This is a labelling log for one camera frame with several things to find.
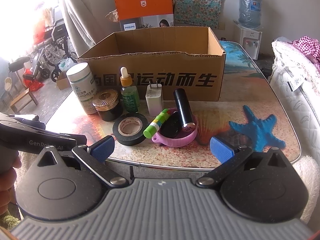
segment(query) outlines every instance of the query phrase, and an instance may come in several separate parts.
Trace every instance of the white phone charger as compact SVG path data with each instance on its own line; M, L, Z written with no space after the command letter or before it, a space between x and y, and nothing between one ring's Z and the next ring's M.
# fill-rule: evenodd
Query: white phone charger
M146 92L147 106L150 116L157 116L163 110L162 85L149 83Z

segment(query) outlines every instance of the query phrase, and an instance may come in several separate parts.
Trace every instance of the cardboard box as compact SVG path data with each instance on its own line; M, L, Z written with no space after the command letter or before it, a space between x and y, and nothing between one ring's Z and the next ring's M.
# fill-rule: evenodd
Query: cardboard box
M115 0L122 31L174 26L173 0Z
M69 80L66 75L66 71L62 71L57 78L57 86L60 90L71 87Z
M225 59L211 28L167 27L113 33L77 61L88 62L98 90L119 90L125 66L141 99L149 81L158 81L164 100L173 100L173 91L181 87L189 100L217 101Z

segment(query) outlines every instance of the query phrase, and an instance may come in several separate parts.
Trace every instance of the pink dish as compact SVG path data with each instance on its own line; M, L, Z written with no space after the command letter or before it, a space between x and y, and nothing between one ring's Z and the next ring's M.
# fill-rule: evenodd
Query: pink dish
M170 112L176 111L176 108L170 108ZM169 147L183 147L191 143L197 136L198 133L198 121L197 118L192 115L194 118L194 121L196 123L196 128L190 133L190 132L180 132L177 137L180 138L175 138L175 139L170 139L167 137L164 137L160 132L158 131L153 137L152 141L154 143L162 143L164 145L167 145Z

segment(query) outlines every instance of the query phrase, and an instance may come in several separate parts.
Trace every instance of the black electrical tape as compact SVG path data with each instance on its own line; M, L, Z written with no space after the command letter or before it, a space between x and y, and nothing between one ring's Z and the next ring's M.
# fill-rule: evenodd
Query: black electrical tape
M122 115L115 121L112 132L119 143L133 146L146 138L143 131L148 126L148 120L142 114L129 113Z

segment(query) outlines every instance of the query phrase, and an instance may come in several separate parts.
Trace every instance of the black cylinder container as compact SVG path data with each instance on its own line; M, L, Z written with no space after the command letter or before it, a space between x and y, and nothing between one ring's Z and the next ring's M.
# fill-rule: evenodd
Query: black cylinder container
M173 95L177 109L180 112L182 130L193 131L196 128L196 124L192 117L190 104L185 90L183 88L178 88L173 92Z
M117 119L123 112L119 93L114 89L107 89L97 93L92 100L92 104L101 119L106 122Z

